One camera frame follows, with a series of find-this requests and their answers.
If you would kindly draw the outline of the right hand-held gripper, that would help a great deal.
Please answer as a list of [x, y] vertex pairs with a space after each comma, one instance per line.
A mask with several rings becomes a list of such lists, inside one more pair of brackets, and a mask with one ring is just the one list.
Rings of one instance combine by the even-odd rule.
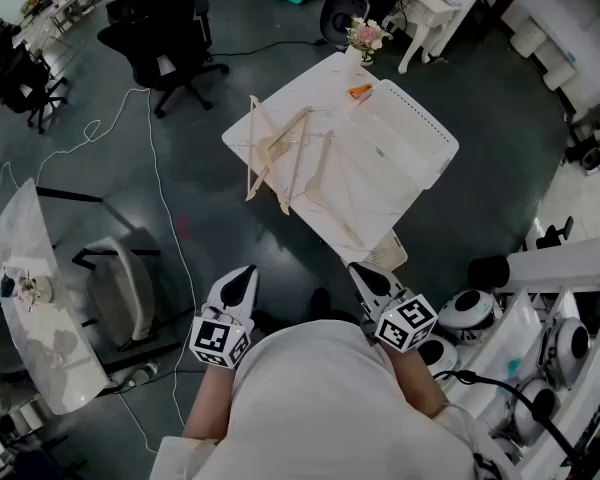
[[389, 270], [367, 262], [352, 262], [347, 271], [364, 309], [363, 333], [404, 353], [423, 342], [438, 315], [421, 294], [415, 295]]

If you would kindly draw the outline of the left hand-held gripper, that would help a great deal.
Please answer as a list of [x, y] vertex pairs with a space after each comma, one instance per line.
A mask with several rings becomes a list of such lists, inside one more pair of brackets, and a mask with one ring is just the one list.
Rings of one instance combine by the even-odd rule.
[[258, 269], [247, 265], [214, 282], [192, 322], [189, 348], [202, 363], [235, 369], [251, 344]]

